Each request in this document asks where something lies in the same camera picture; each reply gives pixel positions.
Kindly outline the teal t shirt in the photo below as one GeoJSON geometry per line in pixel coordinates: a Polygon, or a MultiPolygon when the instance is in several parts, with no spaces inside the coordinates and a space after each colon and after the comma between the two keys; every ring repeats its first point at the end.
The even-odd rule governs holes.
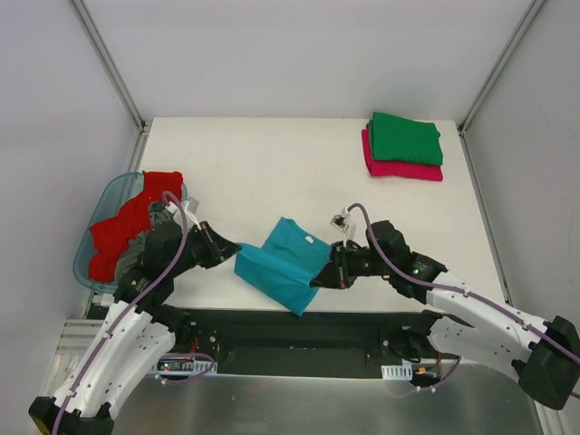
{"type": "Polygon", "coordinates": [[[286,217],[278,220],[261,247],[240,246],[235,274],[290,312],[303,315],[318,292],[310,283],[326,265],[331,246],[286,217]]]}

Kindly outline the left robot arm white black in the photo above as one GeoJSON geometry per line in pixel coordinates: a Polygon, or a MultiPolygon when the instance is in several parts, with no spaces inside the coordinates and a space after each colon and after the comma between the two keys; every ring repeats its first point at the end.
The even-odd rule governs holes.
{"type": "Polygon", "coordinates": [[[110,434],[122,406],[169,351],[185,351],[192,319],[167,304],[176,277],[197,266],[210,269],[240,245],[203,221],[184,231],[160,223],[138,260],[119,279],[113,302],[88,349],[51,396],[38,396],[28,414],[42,434],[110,434]]]}

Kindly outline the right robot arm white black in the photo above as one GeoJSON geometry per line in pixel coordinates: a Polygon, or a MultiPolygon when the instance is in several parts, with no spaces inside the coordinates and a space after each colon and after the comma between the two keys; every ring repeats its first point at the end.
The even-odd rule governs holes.
{"type": "Polygon", "coordinates": [[[485,297],[442,263],[410,250],[390,221],[372,223],[367,246],[352,240],[345,216],[331,224],[344,236],[332,244],[312,286],[348,289],[377,276],[399,295],[423,305],[423,325],[408,334],[418,357],[454,354],[506,375],[534,401],[561,411],[579,381],[579,333],[562,316],[551,320],[485,297]]]}

